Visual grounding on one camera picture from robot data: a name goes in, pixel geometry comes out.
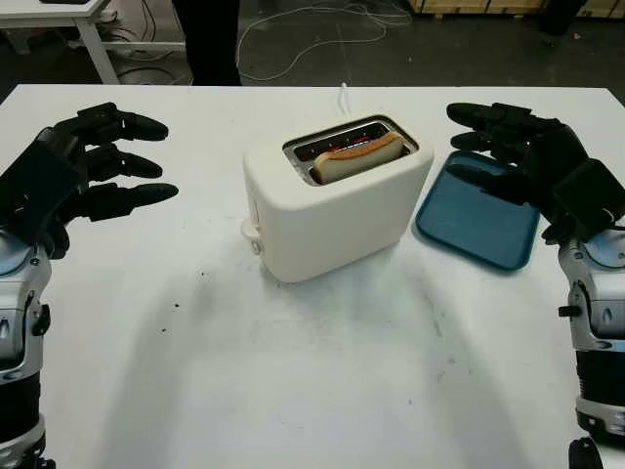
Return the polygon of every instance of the wooden pallet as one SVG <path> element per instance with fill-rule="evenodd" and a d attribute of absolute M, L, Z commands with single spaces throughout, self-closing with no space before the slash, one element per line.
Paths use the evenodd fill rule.
<path fill-rule="evenodd" d="M 434 14 L 509 14 L 516 17 L 535 15 L 547 0 L 410 0 L 416 13 Z M 625 18 L 625 0 L 588 0 L 578 17 Z"/>
<path fill-rule="evenodd" d="M 544 0 L 491 0 L 487 13 L 534 15 L 539 13 Z"/>
<path fill-rule="evenodd" d="M 618 0 L 588 0 L 579 13 L 578 17 L 609 18 Z"/>
<path fill-rule="evenodd" d="M 612 13 L 610 13 L 609 17 L 617 18 L 617 19 L 625 18 L 625 0 L 620 0 L 616 4 L 616 6 L 614 7 L 614 10 L 612 10 Z"/>

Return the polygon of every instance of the bread slice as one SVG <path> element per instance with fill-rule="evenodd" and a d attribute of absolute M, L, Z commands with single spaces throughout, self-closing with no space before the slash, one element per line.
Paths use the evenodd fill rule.
<path fill-rule="evenodd" d="M 389 132 L 379 139 L 354 147 L 326 151 L 314 160 L 313 175 L 322 184 L 332 183 L 366 171 L 401 156 L 403 138 Z"/>

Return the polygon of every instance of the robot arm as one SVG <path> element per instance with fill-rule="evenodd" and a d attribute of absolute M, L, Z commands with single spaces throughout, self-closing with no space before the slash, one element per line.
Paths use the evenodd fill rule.
<path fill-rule="evenodd" d="M 463 165 L 448 171 L 493 196 L 530 203 L 550 222 L 542 237 L 560 246 L 570 284 L 559 313 L 570 320 L 576 351 L 577 421 L 591 436 L 571 443 L 569 464 L 616 467 L 604 464 L 625 449 L 625 228 L 615 225 L 625 215 L 625 190 L 557 119 L 501 104 L 453 104 L 447 114 L 474 129 L 454 137 L 454 147 L 490 150 L 510 168 L 499 176 Z"/>
<path fill-rule="evenodd" d="M 130 214 L 135 208 L 175 195 L 167 184 L 133 189 L 91 181 L 140 176 L 158 178 L 160 166 L 119 151 L 118 139 L 158 141 L 167 127 L 117 110 L 91 107 L 44 129 L 0 176 L 0 468 L 54 467 L 45 447 L 39 414 L 39 372 L 50 309 L 39 302 L 51 274 L 51 259 L 68 247 L 65 225 Z"/>

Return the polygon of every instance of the table surface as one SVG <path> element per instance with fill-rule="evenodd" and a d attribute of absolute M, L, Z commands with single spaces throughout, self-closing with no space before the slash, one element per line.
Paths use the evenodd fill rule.
<path fill-rule="evenodd" d="M 239 234 L 241 159 L 276 129 L 297 137 L 385 113 L 433 144 L 428 188 L 462 130 L 445 106 L 504 102 L 566 121 L 625 180 L 625 109 L 602 89 L 338 98 L 338 88 L 32 85 L 0 107 L 0 170 L 41 128 L 114 101 L 169 125 L 165 142 L 119 146 L 181 190 L 131 217 L 74 222 L 54 264 L 42 411 L 61 468 L 567 467 L 582 432 L 555 247 L 537 239 L 527 267 L 501 275 L 407 231 L 333 273 L 279 283 Z"/>
<path fill-rule="evenodd" d="M 0 20 L 24 20 L 40 18 L 86 18 L 91 17 L 110 0 L 90 0 L 84 5 L 55 5 L 39 0 L 0 0 Z"/>

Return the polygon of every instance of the blue tray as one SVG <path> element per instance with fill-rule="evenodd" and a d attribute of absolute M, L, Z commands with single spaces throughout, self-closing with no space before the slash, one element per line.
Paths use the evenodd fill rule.
<path fill-rule="evenodd" d="M 449 164 L 464 164 L 500 174 L 506 166 L 469 151 L 455 151 Z M 507 271 L 520 269 L 529 260 L 539 212 L 525 204 L 500 200 L 476 186 L 438 174 L 416 217 L 421 234 L 461 253 Z"/>

